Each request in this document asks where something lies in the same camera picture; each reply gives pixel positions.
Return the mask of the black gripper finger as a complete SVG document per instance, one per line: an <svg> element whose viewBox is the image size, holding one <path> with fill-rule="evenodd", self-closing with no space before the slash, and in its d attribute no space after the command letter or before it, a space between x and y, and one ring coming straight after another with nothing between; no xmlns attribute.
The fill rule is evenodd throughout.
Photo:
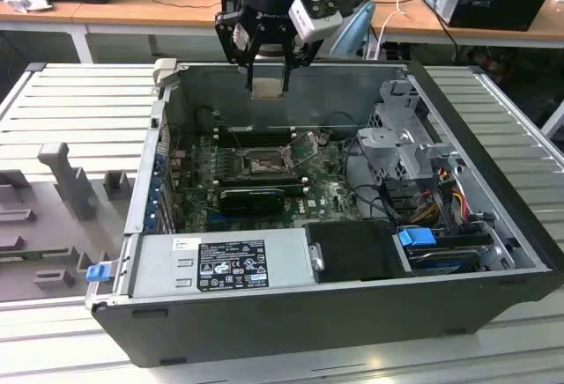
<svg viewBox="0 0 564 384"><path fill-rule="evenodd" d="M295 37L297 31L294 26L286 26L281 31L281 47L284 57L283 68L283 84L282 91L289 90L289 81L291 71L300 67L309 66L315 59L318 50L323 44L323 40L314 41L313 43L304 43L297 51L295 50Z"/></svg>
<svg viewBox="0 0 564 384"><path fill-rule="evenodd" d="M247 33L248 41L244 49L240 49L234 40L234 32L238 27ZM254 61L259 48L265 43L265 23L256 18L256 12L253 9L240 9L232 13L222 11L216 15L215 31L227 61L246 68L246 89L251 91Z"/></svg>

